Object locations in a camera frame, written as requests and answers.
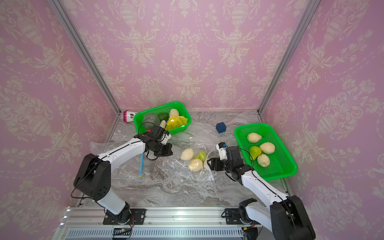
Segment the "clear zip-top bag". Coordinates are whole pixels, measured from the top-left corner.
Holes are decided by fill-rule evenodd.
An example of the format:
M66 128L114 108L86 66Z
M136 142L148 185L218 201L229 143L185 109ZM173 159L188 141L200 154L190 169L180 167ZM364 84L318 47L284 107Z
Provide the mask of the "clear zip-top bag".
M173 147L174 155L164 161L161 189L180 199L178 205L229 205L234 198L231 184L210 170L208 159L217 157L214 144Z
M110 173L120 168L131 159L140 157L139 179L143 178L145 144L139 139L131 139L128 142L111 142L97 144L91 142L91 154L95 155L96 162L109 162Z

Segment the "green pear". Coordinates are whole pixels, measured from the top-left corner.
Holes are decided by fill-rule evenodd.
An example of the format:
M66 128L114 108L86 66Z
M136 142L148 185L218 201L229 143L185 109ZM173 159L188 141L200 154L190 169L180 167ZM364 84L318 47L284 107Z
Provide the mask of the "green pear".
M262 154L262 150L260 147L257 146L252 146L249 150L250 155L251 155L251 160L255 161L257 160L258 156Z

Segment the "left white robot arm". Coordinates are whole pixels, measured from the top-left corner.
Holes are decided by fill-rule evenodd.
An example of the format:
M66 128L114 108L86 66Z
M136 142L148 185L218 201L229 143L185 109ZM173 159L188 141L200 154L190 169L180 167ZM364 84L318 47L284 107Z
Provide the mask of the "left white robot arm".
M169 131L153 126L109 152L86 155L75 177L74 190L103 207L106 215L115 218L120 225L131 224L134 217L130 205L112 190L112 172L143 153L152 152L156 158L171 156L172 144L168 142L171 137Z

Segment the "cream pear from bag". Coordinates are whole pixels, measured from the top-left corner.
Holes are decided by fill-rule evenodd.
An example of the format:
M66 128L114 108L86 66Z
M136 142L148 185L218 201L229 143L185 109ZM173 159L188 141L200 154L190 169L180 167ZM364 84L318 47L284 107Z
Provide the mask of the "cream pear from bag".
M262 150L263 153L265 154L273 154L275 152L275 145L270 143L270 142L266 142L266 143L263 143L260 145L260 148Z

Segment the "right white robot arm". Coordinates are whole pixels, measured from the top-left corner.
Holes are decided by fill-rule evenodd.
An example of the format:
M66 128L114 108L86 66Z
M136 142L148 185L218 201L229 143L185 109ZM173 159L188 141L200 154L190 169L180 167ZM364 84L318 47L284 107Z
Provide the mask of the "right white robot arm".
M234 182L252 191L257 200L248 199L239 204L239 214L244 223L257 222L268 229L276 240L314 240L316 233L302 200L288 196L266 182L253 167L244 164L238 147L225 143L215 146L219 157L206 160L212 171L224 171Z

